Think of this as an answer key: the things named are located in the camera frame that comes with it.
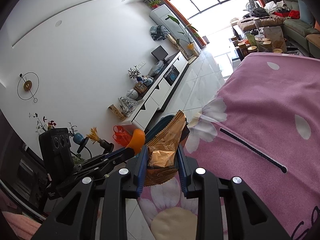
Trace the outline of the pink sleeve left forearm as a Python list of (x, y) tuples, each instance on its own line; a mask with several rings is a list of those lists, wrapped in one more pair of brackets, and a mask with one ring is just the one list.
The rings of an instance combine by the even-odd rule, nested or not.
[(2, 211), (1, 214), (10, 225), (15, 235), (20, 239), (31, 240), (35, 232), (40, 228), (41, 224), (35, 220), (15, 213)]

